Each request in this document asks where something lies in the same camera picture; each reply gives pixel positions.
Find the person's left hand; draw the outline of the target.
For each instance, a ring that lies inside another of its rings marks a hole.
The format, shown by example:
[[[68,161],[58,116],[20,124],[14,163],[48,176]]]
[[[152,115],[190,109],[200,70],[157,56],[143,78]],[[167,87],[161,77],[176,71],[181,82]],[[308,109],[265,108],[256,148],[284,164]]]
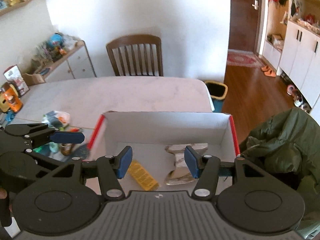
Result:
[[[12,201],[10,198],[10,194],[3,188],[0,188],[0,199],[4,204],[4,208],[12,212]]]

